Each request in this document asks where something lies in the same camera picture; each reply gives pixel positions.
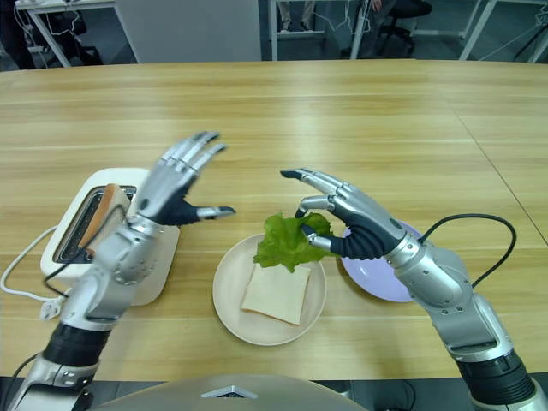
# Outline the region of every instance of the black cable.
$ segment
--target black cable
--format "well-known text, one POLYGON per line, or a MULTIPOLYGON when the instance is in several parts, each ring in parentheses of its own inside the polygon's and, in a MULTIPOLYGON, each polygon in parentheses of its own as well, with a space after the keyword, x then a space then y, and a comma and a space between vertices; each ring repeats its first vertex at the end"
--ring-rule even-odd
POLYGON ((36 353, 35 355, 31 355, 26 360, 24 360, 21 365, 15 370, 14 375, 11 376, 9 379, 8 387, 6 388, 6 392, 3 395, 3 401, 2 401, 2 411, 6 411, 8 409, 8 400, 9 400, 9 393, 13 390, 15 381, 17 380, 17 376, 21 372, 25 366, 32 360, 34 360, 36 357, 38 357, 39 353, 36 353))
POLYGON ((455 214, 453 216, 448 216, 445 218, 442 218, 437 223, 435 223, 428 231, 419 239, 419 243, 422 244, 428 236, 434 232, 434 230, 439 227, 440 225, 447 223, 451 220, 458 220, 461 218, 485 218, 487 220, 494 220, 498 221, 499 223, 504 224, 506 227, 508 227, 510 233, 512 234, 512 240, 510 241, 510 245, 508 249, 506 250, 506 253, 501 257, 497 263, 491 267, 489 270, 484 272, 479 278, 472 283, 472 288, 476 287, 479 283, 481 283, 484 279, 489 277, 489 275, 494 272, 498 267, 501 266, 501 264, 506 261, 506 259, 512 254, 512 251, 514 251, 515 242, 517 241, 517 233, 515 232, 514 226, 507 220, 505 220, 502 217, 492 216, 491 214, 455 214))
POLYGON ((103 221, 103 223, 101 224, 101 226, 98 228, 97 232, 92 236, 92 238, 89 239, 89 241, 84 244, 82 247, 80 247, 80 249, 78 250, 78 252, 76 252, 69 260, 68 262, 66 262, 65 264, 63 264, 61 267, 57 268, 55 271, 53 271, 51 274, 48 274, 47 276, 44 277, 44 280, 42 280, 42 282, 44 283, 44 286, 47 287, 48 289, 50 289, 51 291, 53 291, 54 293, 57 293, 59 295, 62 295, 63 297, 65 298, 68 298, 69 296, 64 294, 63 292, 59 291, 58 289, 56 289, 55 287, 53 287, 52 285, 50 285, 48 283, 48 281, 50 281, 53 277, 55 277, 56 275, 58 275, 59 273, 61 273, 64 269, 66 269, 70 264, 74 263, 76 261, 76 259, 78 257, 80 257, 80 254, 82 254, 86 248, 89 247, 89 245, 95 241, 95 239, 97 238, 97 236, 101 233, 101 231, 103 231, 104 227, 106 226, 106 224, 109 222, 110 218, 114 215, 114 213, 116 211, 120 210, 120 212, 122 213, 122 216, 123 218, 125 219, 126 217, 126 213, 122 207, 121 204, 116 204, 114 206, 114 208, 112 210, 110 210, 109 214, 106 216, 106 219, 103 221))
POLYGON ((413 396, 411 397, 412 398, 411 405, 409 405, 409 408, 408 408, 408 411, 413 411, 414 404, 417 401, 417 391, 413 387, 413 385, 410 382, 408 382, 406 379, 403 379, 402 381, 406 386, 408 386, 411 389, 411 392, 413 393, 413 396))

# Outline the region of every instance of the wood grain tabletop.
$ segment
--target wood grain tabletop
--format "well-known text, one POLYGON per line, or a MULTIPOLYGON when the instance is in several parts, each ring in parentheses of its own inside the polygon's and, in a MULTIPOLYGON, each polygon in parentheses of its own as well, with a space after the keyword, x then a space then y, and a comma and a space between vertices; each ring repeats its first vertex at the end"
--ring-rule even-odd
MULTIPOLYGON (((478 287, 499 313, 529 371, 546 371, 548 233, 542 65, 412 60, 152 64, 0 74, 0 268, 58 223, 82 183, 108 167, 150 168, 164 150, 217 129, 229 150, 195 185, 196 205, 234 217, 184 227, 164 292, 132 307, 113 331, 97 379, 174 380, 212 373, 308 379, 458 375, 426 313, 360 289, 325 259, 327 301, 314 327, 279 347, 232 336, 212 305, 223 255, 295 212, 315 194, 283 179, 308 166, 352 182, 425 231, 458 212, 505 217, 515 252, 478 287)), ((334 230, 343 226, 331 218, 334 230)), ((471 278, 505 251, 509 234, 487 221, 454 222, 432 237, 459 253, 471 278)), ((9 285, 47 295, 39 258, 9 285)), ((56 321, 39 303, 2 294, 0 374, 42 350, 56 321)))

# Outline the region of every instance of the floor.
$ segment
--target floor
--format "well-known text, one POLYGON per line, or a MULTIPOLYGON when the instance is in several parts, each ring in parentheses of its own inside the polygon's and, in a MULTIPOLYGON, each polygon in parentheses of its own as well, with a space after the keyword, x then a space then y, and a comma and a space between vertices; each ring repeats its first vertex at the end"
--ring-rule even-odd
MULTIPOLYGON (((420 28, 443 28, 445 30, 464 27, 468 15, 474 5, 471 0, 429 0, 432 3, 431 15, 420 20, 420 28)), ((298 21, 300 5, 292 3, 292 14, 298 21)), ((328 12, 325 4, 319 4, 317 12, 328 12)), ((266 0, 259 0, 259 12, 261 22, 261 46, 263 60, 270 60, 271 46, 267 31, 267 7, 266 0)), ((334 3, 329 10, 329 17, 338 23, 344 18, 344 4, 334 3)), ((485 27, 478 44, 470 58, 481 59, 497 48, 501 47, 512 38, 524 33, 534 24, 534 15, 538 13, 539 6, 528 4, 501 3, 493 12, 491 19, 485 27)), ((89 10, 83 13, 88 25, 88 31, 80 37, 84 45, 95 45, 107 64, 135 63, 135 59, 123 30, 113 10, 89 10)), ((529 39, 529 35, 518 39, 508 47, 488 57, 493 61, 512 61, 514 54, 529 39)), ((416 37, 414 57, 419 59, 457 59, 463 47, 460 39, 444 37, 416 37)), ((341 50, 350 45, 350 34, 347 27, 340 28, 337 33, 330 33, 326 40, 285 40, 279 43, 279 55, 281 60, 295 59, 338 59, 341 50)), ((402 45, 395 39, 389 43, 386 57, 397 57, 402 53, 402 45)), ((43 56, 48 62, 53 59, 51 53, 43 56)), ((44 66, 40 55, 34 55, 35 62, 40 67, 44 66)), ((525 53, 518 61, 526 61, 525 53)), ((48 62, 49 67, 59 67, 58 62, 48 62)), ((16 69, 13 62, 6 56, 0 58, 0 71, 16 69)), ((534 376, 548 390, 548 373, 535 374, 534 376)), ((7 378, 0 378, 2 393, 5 390, 7 378)), ((385 410, 388 408, 409 409, 413 401, 413 391, 416 402, 413 410, 430 411, 444 409, 446 411, 472 410, 468 400, 466 385, 458 378, 446 379, 417 379, 409 380, 409 384, 401 380, 383 381, 330 381, 320 382, 339 392, 345 391, 347 395, 361 406, 371 411, 385 410)), ((95 404, 107 402, 120 396, 125 396, 137 390, 160 384, 157 382, 111 382, 95 381, 91 385, 91 391, 95 395, 95 404)))
MULTIPOLYGON (((268 39, 267 0, 259 1, 260 37, 263 60, 270 60, 271 45, 268 39)), ((474 0, 429 0, 432 4, 432 13, 419 20, 420 28, 459 30, 464 28, 468 16, 474 6, 474 0)), ((294 21, 298 21, 301 12, 300 3, 291 3, 294 21)), ((530 30, 535 24, 534 16, 540 6, 534 4, 500 3, 494 9, 490 20, 485 26, 470 59, 480 60, 510 40, 530 30)), ((336 25, 344 19, 344 3, 318 3, 316 13, 327 15, 336 25)), ((88 31, 80 36, 84 45, 94 45, 106 64, 136 63, 128 41, 113 9, 87 10, 83 12, 88 31)), ((317 27, 322 27, 322 20, 316 17, 317 27)), ((490 61, 511 62, 514 54, 533 36, 535 31, 522 36, 502 50, 487 57, 490 61)), ((464 47, 465 40, 439 36, 416 36, 416 47, 413 57, 419 59, 455 60, 464 47)), ((279 42, 280 60, 321 60, 341 58, 341 50, 350 46, 351 36, 347 25, 342 26, 336 33, 329 32, 325 40, 322 39, 291 39, 279 42)), ((392 39, 385 51, 385 57, 403 56, 405 48, 398 39, 392 39)), ((523 53, 516 61, 526 61, 532 51, 523 53)), ((44 55, 48 67, 59 67, 54 56, 49 52, 44 55)), ((44 63, 39 54, 34 55, 39 67, 44 63)), ((17 69, 7 56, 0 58, 0 71, 17 69)))

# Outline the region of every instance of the office chair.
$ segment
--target office chair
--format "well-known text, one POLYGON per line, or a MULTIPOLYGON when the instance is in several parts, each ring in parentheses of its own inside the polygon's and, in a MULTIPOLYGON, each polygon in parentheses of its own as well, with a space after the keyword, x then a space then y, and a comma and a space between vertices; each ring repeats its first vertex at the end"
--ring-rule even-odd
POLYGON ((386 39, 378 51, 378 54, 382 56, 390 37, 396 36, 402 39, 403 42, 409 46, 407 57, 411 57, 414 51, 414 40, 411 37, 411 32, 403 27, 397 27, 397 21, 399 19, 413 19, 415 17, 429 15, 431 12, 432 5, 427 2, 423 2, 422 0, 398 0, 388 14, 388 16, 392 18, 391 24, 388 26, 382 26, 378 32, 379 36, 386 34, 386 39))

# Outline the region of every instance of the beige plate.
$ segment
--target beige plate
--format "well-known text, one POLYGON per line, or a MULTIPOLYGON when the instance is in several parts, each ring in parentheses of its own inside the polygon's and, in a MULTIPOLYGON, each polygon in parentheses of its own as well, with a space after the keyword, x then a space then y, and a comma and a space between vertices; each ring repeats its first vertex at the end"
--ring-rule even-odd
POLYGON ((318 319, 325 304, 325 272, 319 262, 303 264, 310 268, 301 312, 301 325, 291 325, 263 314, 240 309, 253 272, 253 256, 265 235, 240 241, 223 257, 213 279, 213 304, 223 324, 235 336, 257 345, 289 343, 302 336, 318 319))

